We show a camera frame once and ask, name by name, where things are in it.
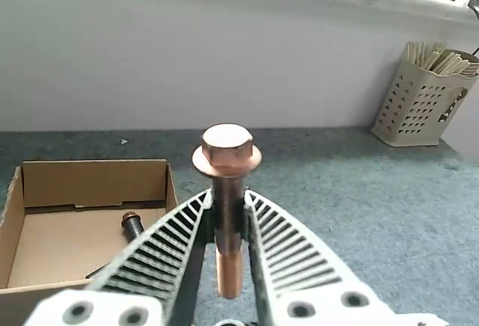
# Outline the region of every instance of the copper bolt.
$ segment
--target copper bolt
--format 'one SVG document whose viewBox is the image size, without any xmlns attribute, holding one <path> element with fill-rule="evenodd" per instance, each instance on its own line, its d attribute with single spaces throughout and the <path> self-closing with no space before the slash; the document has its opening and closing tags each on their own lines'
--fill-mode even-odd
<svg viewBox="0 0 479 326">
<path fill-rule="evenodd" d="M 251 133 L 237 124 L 209 128 L 193 153 L 193 165 L 213 179 L 216 271 L 224 298 L 236 298 L 242 288 L 242 178 L 261 162 Z"/>
</svg>

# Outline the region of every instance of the bolt head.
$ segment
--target bolt head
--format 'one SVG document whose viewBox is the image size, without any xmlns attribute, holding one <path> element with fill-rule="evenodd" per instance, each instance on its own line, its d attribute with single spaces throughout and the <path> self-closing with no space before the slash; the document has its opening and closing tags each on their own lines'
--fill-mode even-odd
<svg viewBox="0 0 479 326">
<path fill-rule="evenodd" d="M 253 156 L 253 136 L 237 124 L 219 124 L 206 130 L 201 147 L 212 167 L 242 168 Z"/>
</svg>

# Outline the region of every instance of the box flap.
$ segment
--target box flap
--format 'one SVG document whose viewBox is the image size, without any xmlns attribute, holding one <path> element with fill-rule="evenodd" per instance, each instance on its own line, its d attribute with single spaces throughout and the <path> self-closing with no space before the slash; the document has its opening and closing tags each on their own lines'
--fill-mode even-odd
<svg viewBox="0 0 479 326">
<path fill-rule="evenodd" d="M 17 167 L 8 186 L 3 221 L 0 222 L 0 288 L 7 287 L 24 216 L 22 173 Z"/>
<path fill-rule="evenodd" d="M 24 162 L 25 207 L 164 200 L 166 160 Z"/>
<path fill-rule="evenodd" d="M 171 166 L 168 164 L 166 168 L 166 212 L 170 212 L 178 205 L 177 193 L 174 190 L 173 173 L 171 172 Z"/>
</svg>

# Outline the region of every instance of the beige plastic basket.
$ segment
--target beige plastic basket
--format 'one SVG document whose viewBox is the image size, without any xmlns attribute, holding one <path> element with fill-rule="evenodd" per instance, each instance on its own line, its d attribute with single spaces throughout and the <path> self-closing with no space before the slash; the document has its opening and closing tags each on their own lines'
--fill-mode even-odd
<svg viewBox="0 0 479 326">
<path fill-rule="evenodd" d="M 400 62 L 372 132 L 393 147 L 437 145 L 478 76 L 438 76 Z"/>
</svg>

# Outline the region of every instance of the gripper jaw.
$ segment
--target gripper jaw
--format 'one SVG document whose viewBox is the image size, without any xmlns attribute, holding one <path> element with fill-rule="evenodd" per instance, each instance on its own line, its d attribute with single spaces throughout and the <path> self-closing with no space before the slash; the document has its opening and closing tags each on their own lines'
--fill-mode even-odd
<svg viewBox="0 0 479 326">
<path fill-rule="evenodd" d="M 259 325 L 397 324 L 373 290 L 280 206 L 247 191 L 245 211 Z"/>
<path fill-rule="evenodd" d="M 204 247 L 212 238 L 211 218 L 204 217 L 211 206 L 210 189 L 180 204 L 134 239 L 86 289 L 154 297 L 162 304 L 164 325 L 190 325 Z"/>
</svg>

